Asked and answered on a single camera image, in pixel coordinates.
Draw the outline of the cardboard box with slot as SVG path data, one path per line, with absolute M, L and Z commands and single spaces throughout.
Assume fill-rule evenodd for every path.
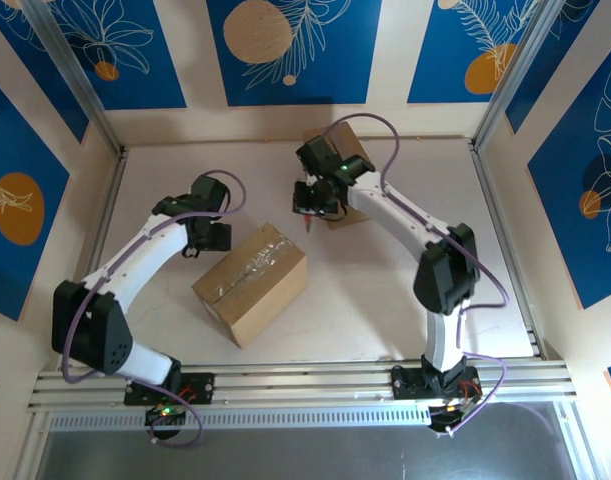
M 306 130 L 303 133 L 303 140 L 308 141 L 318 135 L 323 135 L 330 148 L 343 159 L 352 155 L 360 155 L 368 162 L 371 161 L 359 138 L 355 135 L 347 121 L 341 122 L 330 133 L 325 134 L 325 131 L 325 127 Z M 331 219 L 326 220 L 325 224 L 329 230 L 337 230 L 368 221 L 369 219 L 370 217 L 363 212 L 353 207 L 348 207 L 346 214 L 343 213 L 343 210 L 340 210 L 339 214 L 331 215 Z

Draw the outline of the taped cardboard box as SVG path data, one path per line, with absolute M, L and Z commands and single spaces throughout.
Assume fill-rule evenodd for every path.
M 307 288 L 307 256 L 266 223 L 199 278 L 192 290 L 239 348 L 246 348 Z

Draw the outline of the black controller board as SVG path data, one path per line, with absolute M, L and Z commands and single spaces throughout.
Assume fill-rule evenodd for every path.
M 484 406 L 484 401 L 478 403 L 468 401 L 458 405 L 431 407 L 429 428 L 438 437 L 453 438 L 456 432 L 472 420 Z
M 186 421 L 186 409 L 178 404 L 158 404 L 145 412 L 145 426 L 155 440 L 170 440 Z

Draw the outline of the grey metal panel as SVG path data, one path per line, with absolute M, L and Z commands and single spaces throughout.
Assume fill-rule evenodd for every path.
M 215 430 L 172 450 L 135 432 L 56 433 L 38 480 L 576 480 L 551 440 L 402 427 Z

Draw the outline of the aluminium side rail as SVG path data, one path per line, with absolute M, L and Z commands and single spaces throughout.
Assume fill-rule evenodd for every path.
M 508 276 L 511 282 L 511 290 L 514 294 L 514 299 L 516 300 L 525 329 L 530 338 L 530 343 L 535 351 L 534 356 L 541 360 L 547 360 L 548 355 L 537 331 L 535 318 L 530 306 L 517 259 L 511 245 L 509 231 L 503 218 L 500 199 L 496 193 L 491 173 L 486 164 L 483 153 L 474 146 L 473 142 L 471 142 L 470 150 L 472 161 L 488 207 L 488 211 L 490 213 L 494 230 L 496 232 L 506 269 L 508 271 Z
M 86 295 L 88 295 L 89 291 L 91 291 L 92 286 L 85 286 L 85 278 L 87 278 L 88 276 L 92 275 L 94 272 L 96 272 L 101 265 L 101 256 L 103 253 L 103 249 L 104 249 L 104 245 L 105 245 L 105 241 L 107 238 L 107 234 L 109 231 L 109 225 L 111 222 L 111 218 L 112 218 L 112 214 L 115 208 L 115 204 L 117 201 L 117 196 L 118 196 L 118 192 L 120 189 L 120 185 L 123 179 L 123 175 L 124 175 L 124 171 L 125 171 L 125 167 L 126 167 L 126 162 L 127 162 L 127 156 L 128 156 L 128 152 L 127 150 L 123 149 L 121 151 L 121 155 L 118 158 L 118 161 L 116 163 L 116 166 L 114 168 L 112 177 L 111 177 L 111 182 L 109 184 L 106 196 L 104 198 L 104 202 L 102 205 L 102 209 L 100 211 L 100 216 L 98 217 L 98 221 L 96 222 L 97 224 L 95 225 L 95 230 L 94 230 L 94 234 L 92 236 L 92 242 L 91 242 L 91 246 L 89 247 L 89 251 L 87 251 L 85 258 L 83 258 L 83 260 L 85 260 L 83 267 L 81 272 L 77 273 L 75 275 L 74 280 L 72 280 L 70 283 L 72 283 L 74 285 L 74 300 L 77 301 L 77 305 L 82 305 L 81 302 L 82 300 L 84 300 L 86 297 Z M 76 292 L 83 292 L 82 293 L 82 297 L 78 298 L 76 295 L 78 295 L 78 293 Z M 77 328 L 78 325 L 78 320 L 76 320 L 74 323 L 72 323 L 70 325 L 70 327 L 66 327 L 65 330 L 65 340 L 70 341 L 73 339 L 70 338 L 74 333 L 75 330 Z M 74 375 L 71 371 L 71 369 L 73 368 L 72 365 L 70 364 L 70 351 L 67 350 L 70 347 L 67 347 L 64 351 L 63 354 L 61 356 L 61 366 L 60 366 L 60 371 L 63 374 L 64 378 L 69 382 L 69 383 L 78 383 L 81 382 L 82 380 L 95 375 L 95 371 L 94 369 L 91 369 L 89 371 L 85 371 L 83 374 L 81 375 Z

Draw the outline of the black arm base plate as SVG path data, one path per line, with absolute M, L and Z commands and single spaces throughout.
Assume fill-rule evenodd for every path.
M 192 405 L 209 405 L 214 394 L 215 375 L 213 373 L 182 373 L 165 388 Z M 150 387 L 131 383 L 126 386 L 123 403 L 127 406 L 148 406 L 177 403 L 168 394 Z
M 482 390 L 478 371 L 473 366 L 457 366 L 447 372 L 430 367 L 404 368 L 395 365 L 391 371 L 395 400 L 480 400 Z

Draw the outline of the long aluminium mounting rail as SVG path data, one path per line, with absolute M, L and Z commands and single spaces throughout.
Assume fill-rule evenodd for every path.
M 563 361 L 514 358 L 502 367 L 473 360 L 484 393 L 500 378 L 495 401 L 574 399 L 577 389 Z M 214 375 L 213 408 L 367 406 L 394 401 L 394 361 L 188 365 L 186 373 Z M 28 402 L 30 412 L 124 410 L 126 382 L 114 377 L 68 384 L 58 372 L 38 374 Z

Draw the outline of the aluminium frame post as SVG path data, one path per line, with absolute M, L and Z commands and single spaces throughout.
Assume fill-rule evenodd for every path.
M 476 131 L 472 151 L 479 153 L 489 141 L 505 110 L 531 66 L 564 0 L 538 0 L 534 16 L 526 26 L 507 70 L 499 81 Z
M 42 0 L 18 0 L 21 10 L 88 120 L 109 149 L 121 158 L 124 145 L 105 115 L 105 109 L 67 42 L 57 21 Z

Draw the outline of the aluminium frame beam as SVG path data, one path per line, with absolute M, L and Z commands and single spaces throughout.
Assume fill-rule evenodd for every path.
M 32 412 L 22 437 L 11 480 L 36 480 L 52 422 L 52 414 Z
M 601 460 L 590 445 L 575 401 L 555 401 L 559 428 L 576 480 L 608 480 Z

